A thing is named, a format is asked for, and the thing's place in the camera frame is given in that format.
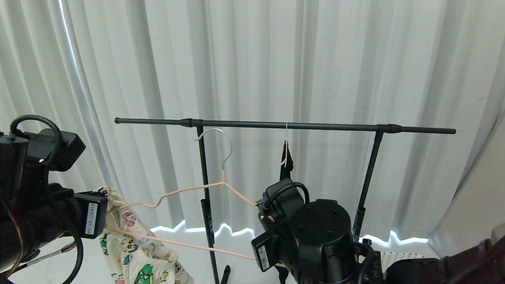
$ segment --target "cartoon print garment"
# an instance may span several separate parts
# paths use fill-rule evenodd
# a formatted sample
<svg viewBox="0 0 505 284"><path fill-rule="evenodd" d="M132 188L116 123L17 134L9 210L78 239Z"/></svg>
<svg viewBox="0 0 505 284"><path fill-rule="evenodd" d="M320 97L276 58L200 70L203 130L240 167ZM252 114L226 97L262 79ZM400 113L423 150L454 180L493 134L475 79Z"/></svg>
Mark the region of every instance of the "cartoon print garment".
<svg viewBox="0 0 505 284"><path fill-rule="evenodd" d="M109 200L107 210L126 204L108 186L100 188ZM193 284L193 278L179 263L179 254L161 242L114 232L112 229L153 235L131 208L107 214L99 244L107 258L114 284Z"/></svg>

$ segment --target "white label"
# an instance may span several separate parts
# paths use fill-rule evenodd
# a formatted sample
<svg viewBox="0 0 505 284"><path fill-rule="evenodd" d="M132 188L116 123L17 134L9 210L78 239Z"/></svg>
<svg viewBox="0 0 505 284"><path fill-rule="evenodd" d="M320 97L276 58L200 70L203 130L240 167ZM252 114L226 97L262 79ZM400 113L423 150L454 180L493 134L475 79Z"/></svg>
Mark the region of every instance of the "white label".
<svg viewBox="0 0 505 284"><path fill-rule="evenodd" d="M263 270L267 270L270 267L270 264L268 263L267 251L265 250L265 246L260 247L258 249L258 252L260 253L261 266L263 267Z"/></svg>
<svg viewBox="0 0 505 284"><path fill-rule="evenodd" d="M98 204L90 203L88 205L88 217L86 218L86 231L85 234L94 234L94 225L96 222L96 210L98 209Z"/></svg>

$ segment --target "black rack foot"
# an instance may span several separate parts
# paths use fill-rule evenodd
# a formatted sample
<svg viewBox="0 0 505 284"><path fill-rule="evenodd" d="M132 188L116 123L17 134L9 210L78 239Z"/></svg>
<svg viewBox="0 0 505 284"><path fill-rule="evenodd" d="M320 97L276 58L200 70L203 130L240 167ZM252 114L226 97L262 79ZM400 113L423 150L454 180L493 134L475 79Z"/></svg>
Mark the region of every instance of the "black rack foot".
<svg viewBox="0 0 505 284"><path fill-rule="evenodd" d="M223 278L221 279L221 284L228 284L228 278L230 278L230 272L231 272L230 266L226 265L223 272Z"/></svg>

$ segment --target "curtain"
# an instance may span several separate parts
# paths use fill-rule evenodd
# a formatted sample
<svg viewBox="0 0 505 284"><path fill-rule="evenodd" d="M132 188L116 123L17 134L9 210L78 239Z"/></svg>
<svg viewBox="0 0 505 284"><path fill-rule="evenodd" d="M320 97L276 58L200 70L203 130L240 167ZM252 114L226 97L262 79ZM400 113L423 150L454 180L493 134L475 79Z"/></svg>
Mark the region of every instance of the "curtain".
<svg viewBox="0 0 505 284"><path fill-rule="evenodd" d="M196 131L117 125L115 117L456 128L456 135L387 134L381 145L362 235L387 240L394 230L400 239L423 238L503 111L504 5L7 1L2 117L38 112L87 135L88 158L77 162L75 176L60 176L75 184L80 175L87 190L107 182L126 199L151 204L201 184ZM27 107L29 100L41 109ZM223 130L234 142L227 181L256 201L278 179L286 131ZM287 139L292 178L312 200L336 199L354 218L373 133L289 130ZM206 150L209 181L217 182L227 141L209 134ZM225 189L210 191L214 227L262 232L254 209ZM201 198L202 191L186 192L135 210L151 227L182 220L202 227Z"/></svg>

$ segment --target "white floor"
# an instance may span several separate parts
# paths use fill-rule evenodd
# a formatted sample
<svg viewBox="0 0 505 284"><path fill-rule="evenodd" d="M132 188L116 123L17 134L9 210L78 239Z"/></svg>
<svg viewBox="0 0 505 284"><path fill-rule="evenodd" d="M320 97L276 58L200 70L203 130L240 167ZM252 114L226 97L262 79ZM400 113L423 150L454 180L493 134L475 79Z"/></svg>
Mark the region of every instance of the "white floor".
<svg viewBox="0 0 505 284"><path fill-rule="evenodd" d="M206 246L207 239L204 232L186 232L186 228L181 226L176 232L167 232L158 230L156 236L175 241ZM216 248L221 248L245 255L253 255L251 251L250 241L253 234L246 232L242 235L231 236L231 232L227 227L221 229L220 234L216 238ZM47 254L60 249L63 245L71 242L71 238L63 238L52 242L42 248L42 253ZM379 242L375 242L373 247L375 250L417 253L425 257L437 257L426 243L410 243L399 245L394 237L390 237L389 247L382 246ZM172 249L179 252L179 261L184 268L193 276L195 283L213 283L213 274L208 251L167 244ZM81 283L96 283L96 284L114 284L111 280L105 259L102 255L98 240L84 240L84 262L82 268L73 281L75 284ZM44 260L33 266L27 267L12 275L9 279L16 283L39 283L39 284L60 284L70 273L75 263L75 250L69 253L57 255L55 257ZM231 267L231 276L229 283L265 283L278 284L277 271L272 268L265 273L261 273L255 261L243 259L227 254L217 253L217 264L220 278L223 274L225 266L228 264ZM293 278L289 278L290 284L295 283Z"/></svg>

